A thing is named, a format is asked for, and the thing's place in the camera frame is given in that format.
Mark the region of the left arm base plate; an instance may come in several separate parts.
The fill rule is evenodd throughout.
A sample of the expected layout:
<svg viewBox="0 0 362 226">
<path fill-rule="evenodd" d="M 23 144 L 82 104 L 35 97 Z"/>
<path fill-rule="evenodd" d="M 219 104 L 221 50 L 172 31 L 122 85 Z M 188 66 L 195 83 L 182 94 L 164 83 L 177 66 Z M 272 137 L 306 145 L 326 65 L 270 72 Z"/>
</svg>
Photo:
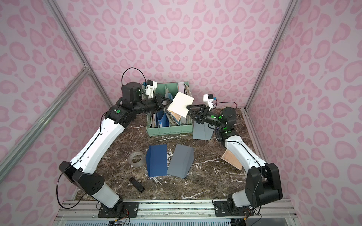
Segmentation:
<svg viewBox="0 0 362 226">
<path fill-rule="evenodd" d="M 123 218 L 137 217 L 139 202 L 124 202 L 119 201 L 113 208 L 109 208 L 104 204 L 101 205 L 98 218 Z"/>
</svg>

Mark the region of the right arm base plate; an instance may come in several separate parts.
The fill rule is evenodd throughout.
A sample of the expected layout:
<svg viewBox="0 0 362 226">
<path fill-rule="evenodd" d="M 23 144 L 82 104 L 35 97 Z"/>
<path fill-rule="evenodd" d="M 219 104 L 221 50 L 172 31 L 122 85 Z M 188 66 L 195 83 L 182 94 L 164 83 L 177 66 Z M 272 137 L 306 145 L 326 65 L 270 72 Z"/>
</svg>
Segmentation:
<svg viewBox="0 0 362 226">
<path fill-rule="evenodd" d="M 219 198 L 213 199 L 216 217 L 251 217 L 254 216 L 252 206 L 236 207 L 231 199 L 222 201 Z"/>
</svg>

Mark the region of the light teal envelope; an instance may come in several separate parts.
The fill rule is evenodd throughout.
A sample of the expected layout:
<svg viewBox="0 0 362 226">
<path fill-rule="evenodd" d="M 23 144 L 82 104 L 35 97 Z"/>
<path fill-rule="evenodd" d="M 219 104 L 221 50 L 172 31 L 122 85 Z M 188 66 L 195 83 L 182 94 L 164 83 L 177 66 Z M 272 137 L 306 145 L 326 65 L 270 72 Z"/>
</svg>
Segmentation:
<svg viewBox="0 0 362 226">
<path fill-rule="evenodd" d="M 209 126 L 208 123 L 199 124 L 194 122 L 193 124 L 193 139 L 197 140 L 211 140 L 214 129 Z"/>
</svg>

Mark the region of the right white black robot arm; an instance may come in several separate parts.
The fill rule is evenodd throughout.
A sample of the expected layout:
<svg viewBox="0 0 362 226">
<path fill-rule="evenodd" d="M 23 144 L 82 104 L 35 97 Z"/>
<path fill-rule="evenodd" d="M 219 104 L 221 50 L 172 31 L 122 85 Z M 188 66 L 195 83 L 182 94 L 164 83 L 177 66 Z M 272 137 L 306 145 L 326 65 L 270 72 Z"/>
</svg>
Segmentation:
<svg viewBox="0 0 362 226">
<path fill-rule="evenodd" d="M 226 107 L 218 115 L 206 105 L 189 105 L 187 109 L 188 115 L 196 123 L 215 127 L 217 140 L 237 158 L 247 173 L 245 189 L 228 197 L 230 210 L 246 206 L 257 208 L 283 198 L 278 167 L 257 156 L 237 134 L 234 129 L 237 122 L 234 108 Z"/>
</svg>

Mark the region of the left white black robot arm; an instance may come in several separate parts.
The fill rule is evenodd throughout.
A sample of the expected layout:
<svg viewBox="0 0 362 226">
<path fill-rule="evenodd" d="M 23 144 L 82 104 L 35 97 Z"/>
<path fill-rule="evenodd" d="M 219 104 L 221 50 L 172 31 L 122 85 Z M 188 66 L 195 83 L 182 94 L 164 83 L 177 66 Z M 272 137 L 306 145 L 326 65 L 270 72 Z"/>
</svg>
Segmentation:
<svg viewBox="0 0 362 226">
<path fill-rule="evenodd" d="M 122 200 L 95 171 L 114 140 L 139 114 L 155 114 L 171 104 L 171 100 L 156 94 L 157 83 L 130 82 L 122 86 L 122 97 L 106 111 L 100 127 L 85 147 L 69 162 L 63 161 L 59 170 L 72 184 L 112 211 L 121 210 Z"/>
</svg>

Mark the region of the cream lined letter paper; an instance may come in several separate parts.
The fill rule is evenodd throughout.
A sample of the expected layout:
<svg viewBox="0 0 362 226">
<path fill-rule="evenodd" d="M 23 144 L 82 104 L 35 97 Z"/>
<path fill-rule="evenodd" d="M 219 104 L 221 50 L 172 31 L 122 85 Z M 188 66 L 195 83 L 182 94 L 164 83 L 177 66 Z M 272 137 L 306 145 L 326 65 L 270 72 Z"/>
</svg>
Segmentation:
<svg viewBox="0 0 362 226">
<path fill-rule="evenodd" d="M 236 156 L 228 149 L 224 152 L 221 159 L 239 170 L 243 169 L 242 164 L 239 162 Z"/>
</svg>

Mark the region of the dark blue envelope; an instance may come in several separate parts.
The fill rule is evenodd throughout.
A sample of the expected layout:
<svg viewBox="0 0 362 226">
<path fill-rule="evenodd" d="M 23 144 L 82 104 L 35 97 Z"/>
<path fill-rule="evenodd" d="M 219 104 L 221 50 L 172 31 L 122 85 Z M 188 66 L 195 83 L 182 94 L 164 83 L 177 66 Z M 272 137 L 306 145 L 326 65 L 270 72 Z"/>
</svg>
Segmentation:
<svg viewBox="0 0 362 226">
<path fill-rule="evenodd" d="M 146 165 L 149 178 L 167 175 L 167 145 L 149 146 L 146 153 Z"/>
</svg>

